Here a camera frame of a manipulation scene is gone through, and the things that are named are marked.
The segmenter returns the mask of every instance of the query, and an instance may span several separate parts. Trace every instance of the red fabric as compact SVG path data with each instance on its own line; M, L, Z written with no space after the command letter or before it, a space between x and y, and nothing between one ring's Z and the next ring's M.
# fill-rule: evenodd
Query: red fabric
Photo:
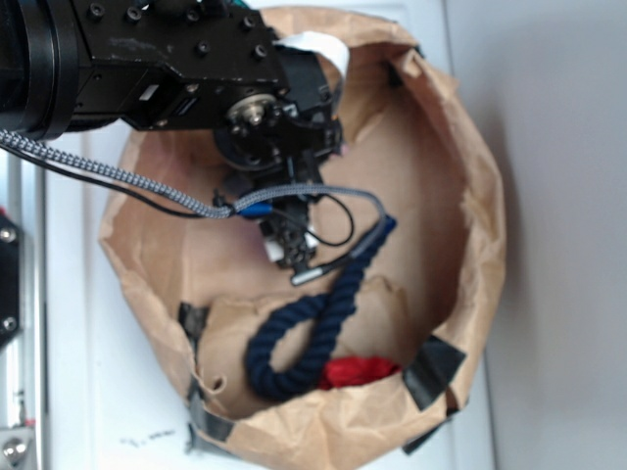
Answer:
M318 388L337 389L364 385L401 372L401 366L383 357L343 357L324 366Z

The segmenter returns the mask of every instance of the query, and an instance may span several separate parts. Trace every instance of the twisted rope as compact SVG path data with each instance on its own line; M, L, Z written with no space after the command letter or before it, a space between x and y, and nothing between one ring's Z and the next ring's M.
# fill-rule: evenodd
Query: twisted rope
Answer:
M357 309L355 296L364 272L396 226L396 221L389 215L385 222L383 233L344 269L329 294L303 297L279 308L249 342L245 366L249 382L257 394L271 400L289 400L317 384L324 365L335 350L344 320ZM275 372L270 366L270 357L276 343L289 329L313 318L317 318L317 324L307 350L292 368Z

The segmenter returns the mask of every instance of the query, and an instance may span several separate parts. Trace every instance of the black tape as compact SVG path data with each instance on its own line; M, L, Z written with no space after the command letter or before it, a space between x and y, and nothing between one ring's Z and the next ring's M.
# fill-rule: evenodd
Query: black tape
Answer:
M191 304L181 303L178 308L178 322L185 330L187 339L194 346L203 334L208 315L209 308L207 306L196 307Z
M419 448L421 448L429 439L431 439L435 433L437 433L440 429L442 429L442 427L445 424L447 424L451 420L451 417L454 414L456 414L458 411L459 411L458 409L451 409L451 408L447 409L447 420L444 423L436 426L428 433L410 440L407 444L401 447L403 452L407 455L412 455Z
M198 389L190 398L189 413L196 429L220 443L226 442L235 427L233 421L222 418L205 409Z
M419 438L416 438L413 441L409 441L407 444L405 444L403 447L401 447L401 449L407 455L412 455L419 448L421 448L424 443L426 443L429 439L431 439L433 437L433 435L435 433L437 433L438 430L441 427L442 427L442 425L437 426L437 427L433 428L431 431L429 431L427 434L423 434Z
M233 459L238 459L237 455L233 455L232 453L224 450L222 447L215 445L214 443L210 443L209 441L204 440L198 433L196 432L196 427L192 423L188 423L189 430L189 442L187 443L187 452L191 450L199 450L201 452L209 452L214 455L219 455L221 457L230 457Z
M446 392L466 354L431 336L415 360L403 371L403 380L420 410L428 408Z
M426 59L426 58L427 58L427 56L425 56L425 55L424 55L424 51L422 51L422 48L420 47L420 45L419 45L419 44L418 44L418 45L416 45L416 46L413 48L413 50L414 50L415 52L417 52L417 53L420 55L420 57L421 57L422 59Z

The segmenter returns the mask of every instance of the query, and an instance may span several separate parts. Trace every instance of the brown paper bag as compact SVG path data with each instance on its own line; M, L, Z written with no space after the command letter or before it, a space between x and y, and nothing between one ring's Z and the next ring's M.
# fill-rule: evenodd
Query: brown paper bag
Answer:
M202 390L204 402L190 404L204 416L196 424L205 439L271 468L352 469L466 404L504 280L502 182L456 82L425 62L400 26L328 9L264 16L281 35L315 30L352 49L340 109L350 151L322 175L378 195L398 228L368 269L333 356L382 355L405 372L285 403L260 399L245 378L248 340L274 309L326 292L333 276L292 288L290 273L267 261L254 223L177 219L124 195L112 196L100 236L171 383L184 400L190 384ZM122 165L207 203L232 171L209 131L134 133ZM375 213L346 203L363 232ZM312 220L326 238L347 229L325 204L313 208ZM316 256L337 253L320 247ZM197 354L177 321L183 302L211 307ZM310 327L280 342L275 368L298 356ZM455 367L434 351L455 352ZM435 383L443 389L429 392Z

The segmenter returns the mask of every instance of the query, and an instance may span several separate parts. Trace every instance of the black metal bracket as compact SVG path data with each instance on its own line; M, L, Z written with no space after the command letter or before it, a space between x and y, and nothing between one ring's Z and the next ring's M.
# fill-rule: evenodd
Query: black metal bracket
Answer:
M17 225L0 213L0 350L20 332L20 239Z

